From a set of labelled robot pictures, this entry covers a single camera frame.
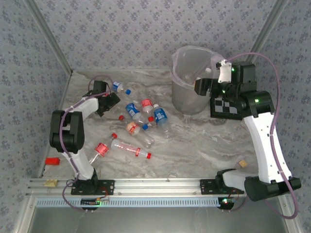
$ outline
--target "blue bottle label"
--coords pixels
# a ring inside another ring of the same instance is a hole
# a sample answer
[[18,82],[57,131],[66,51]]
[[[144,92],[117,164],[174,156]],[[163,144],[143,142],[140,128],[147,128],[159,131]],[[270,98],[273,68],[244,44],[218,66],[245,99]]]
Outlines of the blue bottle label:
[[161,119],[167,119],[165,111],[162,108],[155,110],[155,121],[158,123]]
[[112,85],[112,90],[113,91],[117,91],[118,90],[118,87],[119,87],[120,83],[115,81],[113,82],[113,85]]
[[133,117],[136,113],[140,113],[133,103],[129,103],[125,108],[131,117]]

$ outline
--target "bottle label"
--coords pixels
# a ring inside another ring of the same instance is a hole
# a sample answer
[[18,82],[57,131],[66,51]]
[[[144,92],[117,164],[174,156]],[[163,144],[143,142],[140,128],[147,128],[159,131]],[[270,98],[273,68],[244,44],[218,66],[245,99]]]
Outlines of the bottle label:
[[138,157],[139,156],[139,152],[140,152],[140,148],[137,148],[135,156]]
[[112,85],[112,90],[113,91],[117,91],[118,90],[118,87],[119,87],[120,83],[115,81],[113,82],[113,85]]
[[141,103],[141,106],[144,108],[146,106],[152,106],[151,100],[150,99],[145,99]]
[[105,154],[109,151],[109,148],[103,144],[103,143],[100,143],[97,145],[97,147],[95,148],[95,150],[102,156],[104,157]]
[[133,117],[136,113],[140,113],[140,111],[133,103],[129,103],[125,108],[131,117]]
[[133,133],[135,132],[135,129],[137,129],[139,127],[138,124],[136,124],[135,122],[131,122],[126,126],[126,130],[133,135]]
[[167,119],[167,116],[162,108],[158,108],[155,110],[155,121],[158,123],[161,119]]

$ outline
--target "plastic bucket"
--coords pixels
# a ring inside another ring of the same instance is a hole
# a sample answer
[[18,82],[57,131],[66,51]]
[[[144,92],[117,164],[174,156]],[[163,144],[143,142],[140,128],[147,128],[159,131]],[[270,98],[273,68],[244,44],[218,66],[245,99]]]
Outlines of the plastic bucket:
[[194,82],[198,78],[218,78],[216,66],[211,64],[222,59],[221,55],[197,46],[181,47],[172,55],[172,104],[178,111],[194,115],[205,109],[209,102],[209,93],[207,96],[197,95]]

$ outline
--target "clear plastic bottle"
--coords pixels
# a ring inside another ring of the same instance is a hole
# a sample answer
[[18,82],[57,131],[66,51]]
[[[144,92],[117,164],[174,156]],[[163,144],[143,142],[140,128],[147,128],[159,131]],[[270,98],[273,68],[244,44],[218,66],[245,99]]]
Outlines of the clear plastic bottle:
[[92,164],[99,155],[104,157],[110,150],[113,140],[115,140],[117,137],[118,136],[115,133],[113,133],[111,135],[111,138],[106,143],[100,142],[95,148],[96,154],[93,156],[92,159],[89,160],[89,163]]
[[147,118],[137,109],[134,103],[129,103],[125,108],[132,119],[140,126],[148,124]]
[[127,142],[123,142],[119,139],[114,139],[111,144],[111,149],[112,150],[124,150],[126,152],[130,152],[131,154],[134,154],[136,157],[142,157],[142,158],[151,158],[151,153],[146,152],[145,150],[131,145]]
[[158,104],[154,105],[154,110],[155,122],[158,128],[163,132],[165,138],[170,138],[172,130],[165,111],[163,110],[163,108],[160,108]]
[[126,131],[135,137],[145,148],[150,148],[154,143],[154,139],[146,134],[141,127],[132,120],[127,120],[123,115],[119,116],[119,120],[124,123]]
[[152,117],[154,107],[152,105],[151,99],[144,96],[140,104],[141,104],[142,111],[145,112],[148,117]]
[[120,83],[118,81],[114,81],[112,83],[112,90],[117,92],[117,93],[120,93],[121,91],[124,90],[123,83]]

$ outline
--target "red block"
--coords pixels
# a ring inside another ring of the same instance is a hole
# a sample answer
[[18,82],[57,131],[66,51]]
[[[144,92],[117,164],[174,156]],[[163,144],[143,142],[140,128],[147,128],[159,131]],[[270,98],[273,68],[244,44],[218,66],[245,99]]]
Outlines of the red block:
[[59,158],[46,158],[45,165],[59,165],[60,159]]

